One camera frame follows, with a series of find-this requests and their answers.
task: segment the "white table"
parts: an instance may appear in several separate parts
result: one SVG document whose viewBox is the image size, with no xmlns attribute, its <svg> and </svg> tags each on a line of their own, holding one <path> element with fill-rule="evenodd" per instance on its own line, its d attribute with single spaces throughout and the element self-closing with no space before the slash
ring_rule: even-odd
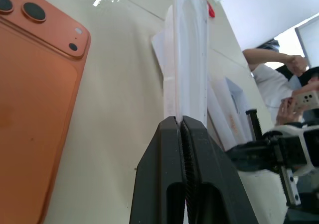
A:
<svg viewBox="0 0 319 224">
<path fill-rule="evenodd" d="M 127 224 L 135 168 L 163 118 L 162 76 L 151 36 L 171 0 L 48 0 L 86 26 L 92 44 L 45 224 Z M 222 7 L 209 21 L 209 70 L 227 76 L 270 116 Z M 241 174 L 260 224 L 282 224 L 285 198 L 276 175 Z"/>
</svg>

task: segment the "wall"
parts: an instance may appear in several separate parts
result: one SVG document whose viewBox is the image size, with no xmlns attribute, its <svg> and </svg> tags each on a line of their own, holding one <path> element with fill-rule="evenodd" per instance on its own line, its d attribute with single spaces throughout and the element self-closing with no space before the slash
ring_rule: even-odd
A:
<svg viewBox="0 0 319 224">
<path fill-rule="evenodd" d="M 318 0 L 223 0 L 241 49 L 257 47 L 319 12 Z"/>
</svg>

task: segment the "camera lens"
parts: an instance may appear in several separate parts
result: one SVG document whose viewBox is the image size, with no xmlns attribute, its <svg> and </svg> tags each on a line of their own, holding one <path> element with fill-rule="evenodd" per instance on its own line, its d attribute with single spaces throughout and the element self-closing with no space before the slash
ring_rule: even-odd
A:
<svg viewBox="0 0 319 224">
<path fill-rule="evenodd" d="M 74 43 L 70 43 L 69 44 L 69 47 L 72 51 L 77 51 L 78 50 L 78 47 L 74 44 Z"/>
<path fill-rule="evenodd" d="M 13 5 L 10 0 L 0 0 L 0 12 L 10 12 L 12 8 Z"/>
<path fill-rule="evenodd" d="M 39 5 L 33 2 L 26 2 L 25 4 L 23 4 L 22 10 L 27 16 L 36 21 L 45 21 L 45 11 Z"/>
</svg>

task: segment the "white shirt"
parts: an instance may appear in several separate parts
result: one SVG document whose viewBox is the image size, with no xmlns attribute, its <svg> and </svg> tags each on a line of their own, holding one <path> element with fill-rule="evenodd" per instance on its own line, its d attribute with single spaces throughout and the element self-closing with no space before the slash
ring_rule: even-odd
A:
<svg viewBox="0 0 319 224">
<path fill-rule="evenodd" d="M 264 103 L 271 114 L 271 119 L 276 124 L 281 100 L 292 96 L 293 89 L 290 88 L 288 79 L 278 71 L 260 64 L 253 71 L 257 87 Z"/>
</svg>

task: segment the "phone case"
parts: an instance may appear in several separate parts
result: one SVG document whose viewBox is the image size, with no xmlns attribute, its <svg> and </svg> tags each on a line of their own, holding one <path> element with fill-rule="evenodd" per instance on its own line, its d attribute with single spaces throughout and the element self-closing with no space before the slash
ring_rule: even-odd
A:
<svg viewBox="0 0 319 224">
<path fill-rule="evenodd" d="M 91 43 L 45 0 L 0 0 L 0 223 L 44 221 Z"/>
<path fill-rule="evenodd" d="M 296 96 L 295 111 L 307 106 L 307 110 L 319 109 L 319 91 L 305 92 Z"/>
</svg>

